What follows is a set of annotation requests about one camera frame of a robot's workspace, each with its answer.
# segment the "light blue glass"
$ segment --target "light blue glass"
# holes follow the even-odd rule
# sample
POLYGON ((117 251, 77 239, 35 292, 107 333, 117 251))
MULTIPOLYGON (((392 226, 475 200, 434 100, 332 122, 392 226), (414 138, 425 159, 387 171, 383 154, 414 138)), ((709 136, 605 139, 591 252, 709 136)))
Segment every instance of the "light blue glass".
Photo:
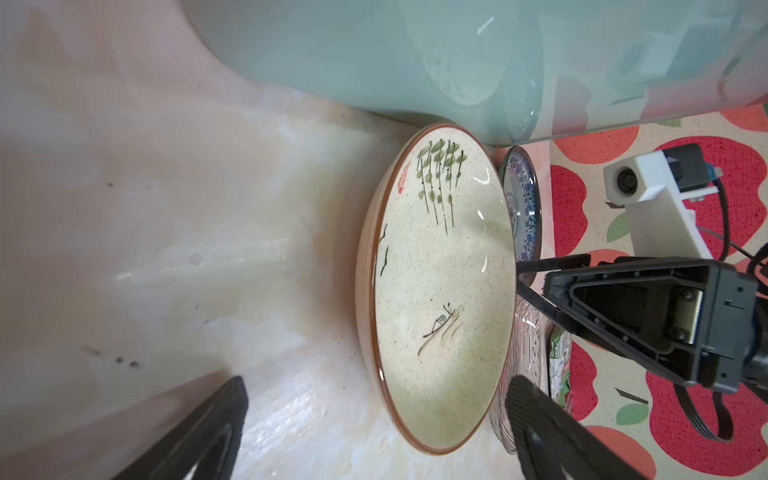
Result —
POLYGON ((766 0, 184 0, 259 82, 506 145, 766 101, 766 0))

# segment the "red apple pattern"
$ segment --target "red apple pattern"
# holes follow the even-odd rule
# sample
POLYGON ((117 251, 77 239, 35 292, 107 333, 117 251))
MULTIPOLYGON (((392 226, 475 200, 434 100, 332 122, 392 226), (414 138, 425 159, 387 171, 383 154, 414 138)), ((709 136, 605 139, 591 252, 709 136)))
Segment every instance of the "red apple pattern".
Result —
POLYGON ((594 366, 592 357, 574 342, 571 351, 571 414, 579 422, 586 419, 594 407, 598 406, 598 394, 592 385, 597 377, 598 369, 594 366))
MULTIPOLYGON (((638 136, 642 137, 643 144, 653 145, 654 137, 662 137, 662 140, 656 143, 660 144, 662 141, 668 140, 671 135, 674 135, 675 130, 686 132, 698 130, 701 134, 706 133, 710 135, 722 135, 727 132, 731 138, 701 135, 678 138, 675 141, 659 146, 659 148, 697 142, 702 145, 706 160, 723 168, 726 173, 723 182, 726 185, 731 207, 733 241, 744 245, 751 238, 752 241, 748 250, 755 250, 756 247, 754 245, 756 243, 762 244, 768 241, 768 228, 764 227, 761 229, 761 225, 765 223, 766 219, 766 208, 757 195, 759 186, 765 181, 766 174, 768 174, 765 163, 765 160, 768 159, 768 155, 766 155, 766 152, 768 152, 768 137, 762 137, 761 141, 758 140, 758 137, 755 137, 756 134, 765 135, 760 132, 768 132, 768 115, 766 115, 765 106, 762 105, 767 99, 768 96, 760 99, 759 104, 748 108, 725 111, 720 114, 709 114, 708 117, 701 117, 701 120, 699 118, 684 118, 682 121, 667 121, 664 122, 663 128, 656 124, 642 126, 637 133, 638 136), (749 133, 741 135, 730 126, 724 127, 725 121, 749 133)), ((658 104, 656 106, 660 107, 660 110, 665 108, 668 110, 666 105, 658 104)), ((656 111, 654 116, 659 115, 660 110, 656 111)), ((616 257, 626 255, 627 253, 618 250, 608 250, 607 247, 613 245, 613 243, 607 242, 608 235, 604 231, 586 233, 588 224, 582 210, 586 187, 582 187, 584 182, 575 179, 577 177, 576 174, 564 168, 570 167, 569 163, 571 161, 583 164, 596 164, 598 162, 596 157, 588 150, 593 148, 592 146, 586 147, 584 150, 578 147, 582 142, 583 140, 578 140, 577 138, 558 140, 557 148, 564 153, 567 159, 559 155, 552 158, 555 252, 557 255, 572 253, 573 249, 583 240, 582 237, 588 234, 590 235, 590 242, 583 243, 582 246, 602 249, 590 252, 592 254, 592 264, 595 265, 601 260, 611 262, 616 257)), ((591 143, 592 145, 601 144, 598 141, 592 141, 591 143)), ((613 150, 611 150, 615 152, 615 156, 612 158, 603 157, 600 160, 606 162, 613 161, 626 154, 626 149, 629 147, 625 147, 620 141, 615 143, 612 146, 613 150)), ((600 167, 596 167, 594 172, 594 177, 589 178, 586 183, 586 186, 589 186, 590 195, 601 194, 599 190, 593 191, 595 185, 602 182, 600 167)), ((708 227, 716 232, 722 232, 722 217, 716 195, 709 196, 704 202, 687 204, 687 206, 697 212, 697 224, 708 227)), ((616 217, 620 212, 606 210, 603 213, 616 217)), ((706 234, 703 235, 703 238, 713 254, 719 254, 722 249, 721 240, 706 234)), ((744 271, 747 263, 748 260, 742 260, 736 264, 736 267, 739 271, 744 271)), ((608 354, 600 352, 595 353, 595 355, 608 354)), ((600 418, 608 418, 615 421, 608 423, 608 425, 614 428, 598 425, 588 427, 593 432, 597 431, 599 435, 596 436, 605 443, 609 445, 620 444, 615 438, 620 438, 623 434, 615 430, 617 425, 619 425, 618 428, 626 429, 626 432, 632 436, 634 436, 632 434, 633 429, 650 427, 653 439, 664 453, 661 453, 658 449, 648 447, 647 440, 641 440, 643 445, 645 445, 645 449, 642 451, 646 455, 648 451, 654 452, 656 457, 669 455, 664 460, 663 465, 669 465, 668 462, 673 459, 681 464, 678 468, 692 468, 694 471, 713 475, 735 476, 746 473, 748 478, 768 478, 768 448, 761 433, 761 429, 768 431, 765 427, 766 421, 768 421, 768 409, 748 389, 742 388, 736 395, 726 396, 725 398, 726 405, 733 415, 736 438, 733 443, 724 445, 708 442, 693 431, 677 404, 672 385, 669 382, 647 375, 642 381, 647 383, 652 398, 648 398, 647 393, 643 394, 644 388, 642 387, 630 389, 628 387, 631 385, 627 385, 627 383, 624 383, 627 386, 619 387, 638 398, 651 400, 652 408, 650 415, 643 419, 643 415, 641 415, 643 413, 640 412, 640 409, 642 409, 640 404, 642 402, 625 398, 617 391, 607 394, 607 398, 600 398, 598 403, 593 381, 597 375, 604 374, 603 369, 610 367, 603 366, 603 363, 601 363, 600 370, 596 369, 592 358, 578 346, 574 347, 571 366, 575 418, 584 420, 595 409, 603 409, 606 412, 601 412, 600 418), (612 436, 611 431, 617 432, 620 435, 612 436)), ((632 382, 638 382, 637 385, 640 385, 640 379, 632 380, 632 382)), ((692 389, 691 395, 704 418, 713 428, 716 428, 717 424, 712 408, 711 393, 697 387, 692 389)), ((633 458, 644 457, 641 453, 638 453, 640 449, 637 448, 629 448, 629 452, 632 453, 624 454, 621 454, 617 449, 614 450, 631 464, 633 458)), ((643 471, 635 464, 632 465, 649 478, 653 478, 656 474, 654 458, 650 458, 649 464, 654 465, 652 473, 643 471)), ((672 478, 673 472, 676 478, 679 478, 682 471, 671 469, 669 472, 666 472, 662 469, 658 477, 672 478)))
POLYGON ((568 255, 587 231, 587 216, 582 205, 587 200, 584 181, 565 167, 551 166, 554 253, 568 255))
POLYGON ((642 476, 656 478, 656 462, 637 440, 611 427, 590 425, 587 430, 642 476))
POLYGON ((640 127, 619 128, 596 134, 558 138, 554 143, 566 157, 578 164, 604 164, 619 158, 629 150, 639 131, 640 127))
POLYGON ((768 131, 768 104, 725 110, 720 113, 738 128, 751 131, 768 131))
MULTIPOLYGON (((768 445, 760 431, 768 421, 768 406, 747 387, 723 397, 733 417, 733 441, 720 443, 703 439, 694 430, 677 403, 671 382, 652 373, 645 379, 653 398, 650 433, 670 457, 693 470, 726 477, 747 473, 768 457, 768 445)), ((712 392, 702 386, 688 392, 701 418, 717 429, 712 392)))

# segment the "ceramic plate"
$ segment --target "ceramic plate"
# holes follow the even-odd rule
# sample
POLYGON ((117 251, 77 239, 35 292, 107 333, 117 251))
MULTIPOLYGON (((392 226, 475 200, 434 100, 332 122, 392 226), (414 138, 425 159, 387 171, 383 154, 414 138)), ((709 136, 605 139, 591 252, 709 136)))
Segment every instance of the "ceramic plate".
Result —
POLYGON ((517 261, 538 260, 541 257, 541 199, 528 153, 522 147, 510 148, 499 175, 515 235, 517 261))
POLYGON ((493 399, 515 308, 507 203, 467 131, 420 131, 379 185, 361 236, 357 322, 369 373, 400 432, 448 453, 493 399))

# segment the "black cable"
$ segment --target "black cable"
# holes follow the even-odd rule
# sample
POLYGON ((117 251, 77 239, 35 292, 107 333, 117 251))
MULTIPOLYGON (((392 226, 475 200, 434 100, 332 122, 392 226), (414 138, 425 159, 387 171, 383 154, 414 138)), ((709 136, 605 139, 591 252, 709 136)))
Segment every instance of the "black cable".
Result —
MULTIPOLYGON (((723 237, 722 235, 720 235, 720 234, 719 234, 718 232, 716 232, 716 231, 710 230, 710 229, 708 229, 708 228, 706 228, 706 227, 697 227, 697 228, 698 228, 699 230, 703 231, 704 233, 708 233, 709 235, 712 235, 712 236, 714 236, 714 237, 717 237, 717 238, 721 239, 722 241, 725 241, 725 237, 723 237)), ((730 242, 730 245, 731 245, 733 248, 735 248, 736 250, 739 250, 739 251, 741 252, 741 254, 742 254, 742 255, 744 255, 746 258, 748 258, 748 259, 750 259, 750 260, 752 260, 752 259, 755 257, 753 254, 751 254, 751 253, 747 252, 746 250, 744 250, 743 248, 739 247, 739 246, 738 246, 738 245, 736 245, 734 242, 730 242)))
POLYGON ((759 293, 762 293, 765 296, 768 296, 768 285, 766 285, 756 274, 755 270, 757 269, 757 266, 763 266, 763 260, 768 258, 768 243, 763 245, 760 250, 755 253, 755 256, 750 260, 750 264, 746 267, 746 272, 749 275, 754 276, 757 278, 760 282, 757 284, 757 291, 759 293))
POLYGON ((680 407, 682 407, 685 416, 688 417, 690 424, 699 432, 699 435, 715 442, 731 443, 733 440, 733 419, 728 408, 723 403, 722 393, 712 392, 712 403, 715 405, 715 413, 717 414, 717 435, 710 430, 710 427, 701 418, 699 411, 696 410, 694 401, 688 394, 687 388, 675 384, 674 393, 677 396, 677 401, 680 402, 680 407))
POLYGON ((724 262, 730 252, 730 216, 728 215, 728 197, 725 194, 725 186, 720 178, 712 180, 717 187, 717 196, 720 198, 720 209, 723 211, 723 252, 718 259, 724 262))

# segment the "red apple print fabric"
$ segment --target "red apple print fabric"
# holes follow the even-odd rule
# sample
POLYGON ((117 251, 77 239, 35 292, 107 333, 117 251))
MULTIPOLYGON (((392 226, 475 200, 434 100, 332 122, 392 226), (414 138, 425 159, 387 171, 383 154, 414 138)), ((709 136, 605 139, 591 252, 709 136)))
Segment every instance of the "red apple print fabric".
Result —
MULTIPOLYGON (((567 78, 558 87, 578 89, 567 78)), ((593 265, 631 255, 627 218, 607 204, 602 169, 621 158, 686 143, 700 144, 705 160, 723 169, 732 240, 757 252, 768 242, 767 108, 756 104, 552 141, 556 254, 591 253, 593 265)), ((696 212, 697 225, 723 232, 717 195, 686 204, 696 212)), ((702 237, 717 257, 722 240, 702 237)), ((731 249, 727 262, 744 271, 748 259, 731 249)), ((730 444, 705 440, 693 430, 669 382, 581 339, 574 341, 571 388, 574 417, 647 478, 768 478, 768 406, 746 388, 724 397, 734 422, 730 444)), ((716 428, 711 393, 696 387, 690 394, 716 428)))
POLYGON ((587 218, 582 204, 587 199, 584 181, 565 167, 552 165, 552 215, 558 226, 554 229, 554 252, 558 257, 568 255, 587 231, 587 218))
POLYGON ((594 407, 598 406, 598 394, 594 392, 592 382, 598 376, 592 357, 577 343, 571 350, 571 397, 575 419, 586 419, 594 407))
MULTIPOLYGON (((768 458, 768 445, 760 432, 768 422, 768 409, 746 386, 741 386, 736 395, 723 397, 733 417, 733 441, 720 443, 700 440, 677 404, 672 383, 651 373, 646 381, 654 399, 650 433, 670 457, 693 470, 729 477, 747 473, 768 458)), ((697 385, 688 393, 701 418, 716 429, 712 392, 697 385)))

